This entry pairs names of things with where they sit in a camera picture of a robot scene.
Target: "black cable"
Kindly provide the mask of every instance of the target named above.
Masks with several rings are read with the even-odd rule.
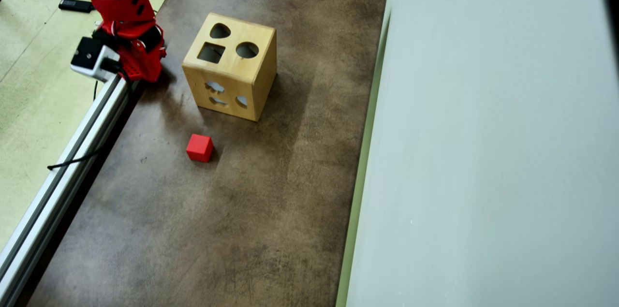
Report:
[[[122,68],[122,66],[117,60],[110,60],[108,58],[106,60],[104,60],[104,63],[106,63],[104,67],[106,67],[108,71],[112,69],[118,70],[122,78],[124,78],[124,81],[127,83],[127,104],[129,104],[129,101],[131,100],[131,95],[133,94],[133,89],[131,89],[131,85],[132,85],[131,79],[129,78],[129,76],[127,75],[127,72],[124,71],[124,69]],[[95,95],[97,95],[97,84],[98,82],[95,82]],[[53,166],[47,166],[47,169],[53,170],[55,168],[68,166],[69,164],[73,164],[76,162],[86,161],[90,159],[91,157],[94,157],[95,155],[97,155],[97,153],[99,153],[102,149],[103,149],[103,146],[91,153],[87,153],[86,155],[80,157],[79,159],[65,161],[59,164],[54,164]]]
[[[47,169],[54,170],[56,168],[68,166],[69,164],[73,164],[73,163],[76,163],[76,162],[86,161],[86,160],[90,159],[91,157],[96,156],[98,153],[101,152],[102,149],[103,149],[103,146],[98,148],[97,150],[91,152],[91,153],[87,153],[86,155],[80,157],[79,159],[65,161],[65,162],[62,162],[62,163],[59,163],[59,164],[54,164],[53,166],[47,166]]]

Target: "white wall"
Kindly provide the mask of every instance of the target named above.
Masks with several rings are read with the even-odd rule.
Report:
[[[348,306],[619,305],[603,0],[391,0]]]

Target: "red cube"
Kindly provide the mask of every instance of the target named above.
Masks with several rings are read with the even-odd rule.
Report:
[[[187,155],[193,161],[208,162],[210,153],[213,151],[213,141],[210,137],[192,134],[190,143],[187,146]]]

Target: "floor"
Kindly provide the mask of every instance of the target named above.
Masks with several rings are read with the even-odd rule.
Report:
[[[69,61],[100,16],[61,11],[59,1],[0,1],[0,248],[93,97],[93,80]]]

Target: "wooden shape sorter box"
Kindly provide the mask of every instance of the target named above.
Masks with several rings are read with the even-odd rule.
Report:
[[[258,121],[277,72],[276,30],[208,14],[183,71],[197,106]]]

